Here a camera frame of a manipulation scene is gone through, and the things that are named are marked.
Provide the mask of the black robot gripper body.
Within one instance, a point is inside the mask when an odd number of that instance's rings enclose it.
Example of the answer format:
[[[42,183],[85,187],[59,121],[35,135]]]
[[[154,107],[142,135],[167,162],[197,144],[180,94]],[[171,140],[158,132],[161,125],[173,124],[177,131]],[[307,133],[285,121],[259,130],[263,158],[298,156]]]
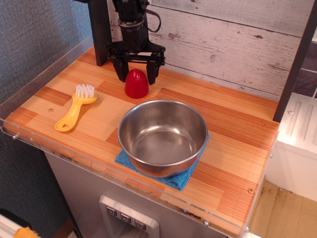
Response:
[[[157,66],[165,64],[165,47],[152,43],[146,26],[121,29],[122,40],[107,44],[110,59],[115,67],[123,67],[129,62]]]

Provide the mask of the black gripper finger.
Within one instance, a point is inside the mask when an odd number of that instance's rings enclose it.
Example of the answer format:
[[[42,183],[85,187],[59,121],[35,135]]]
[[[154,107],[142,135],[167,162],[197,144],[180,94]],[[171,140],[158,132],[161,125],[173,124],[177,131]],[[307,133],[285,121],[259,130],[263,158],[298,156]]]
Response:
[[[111,61],[119,80],[125,82],[126,76],[129,72],[128,63],[123,59],[118,58],[112,58]]]
[[[147,77],[150,85],[153,85],[155,83],[156,78],[159,74],[159,67],[160,65],[155,61],[150,61],[147,63]]]

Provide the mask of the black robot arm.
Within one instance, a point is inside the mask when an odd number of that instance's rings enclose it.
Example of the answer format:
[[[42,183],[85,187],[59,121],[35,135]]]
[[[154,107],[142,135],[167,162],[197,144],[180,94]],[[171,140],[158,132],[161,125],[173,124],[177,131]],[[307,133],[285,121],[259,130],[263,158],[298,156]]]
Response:
[[[118,26],[122,41],[108,45],[109,57],[118,78],[126,81],[129,62],[146,65],[147,79],[153,85],[159,75],[159,68],[165,65],[165,47],[152,43],[149,32],[156,33],[161,28],[160,16],[147,9],[147,0],[114,0],[118,13]]]

